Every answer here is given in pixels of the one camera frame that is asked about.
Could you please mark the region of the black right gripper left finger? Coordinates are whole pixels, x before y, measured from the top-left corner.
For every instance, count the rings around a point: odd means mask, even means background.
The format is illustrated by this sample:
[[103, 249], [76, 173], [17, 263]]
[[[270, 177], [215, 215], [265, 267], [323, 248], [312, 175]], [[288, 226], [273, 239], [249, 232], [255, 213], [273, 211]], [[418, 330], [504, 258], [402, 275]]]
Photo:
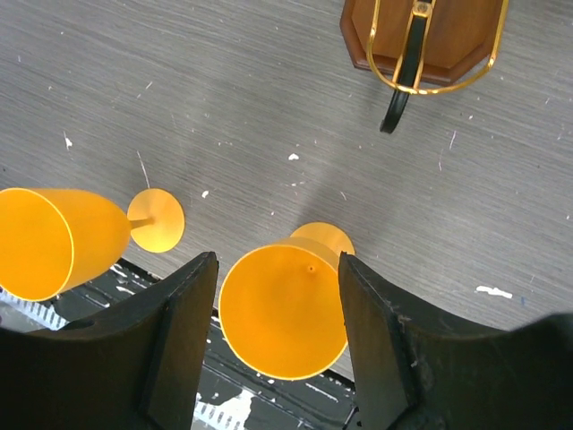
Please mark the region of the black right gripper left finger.
[[58, 331], [2, 330], [2, 428], [190, 428], [217, 277], [205, 252]]

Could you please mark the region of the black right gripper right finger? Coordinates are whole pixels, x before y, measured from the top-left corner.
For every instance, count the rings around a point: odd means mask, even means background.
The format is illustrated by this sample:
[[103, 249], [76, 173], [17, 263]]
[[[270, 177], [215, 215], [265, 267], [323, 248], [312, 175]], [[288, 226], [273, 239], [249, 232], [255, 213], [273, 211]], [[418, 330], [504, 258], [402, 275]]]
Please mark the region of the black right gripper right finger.
[[363, 428], [571, 428], [570, 314], [495, 329], [351, 254], [340, 256], [338, 284]]

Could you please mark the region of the orange plastic wine glass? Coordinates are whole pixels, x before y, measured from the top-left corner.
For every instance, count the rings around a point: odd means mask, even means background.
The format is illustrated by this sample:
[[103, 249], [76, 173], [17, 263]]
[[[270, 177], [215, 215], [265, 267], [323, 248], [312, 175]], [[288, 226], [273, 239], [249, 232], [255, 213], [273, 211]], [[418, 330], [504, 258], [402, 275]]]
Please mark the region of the orange plastic wine glass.
[[1, 288], [45, 301], [93, 280], [130, 242], [151, 253], [173, 249], [185, 216], [169, 192], [148, 188], [126, 211], [80, 189], [7, 188], [1, 192]]

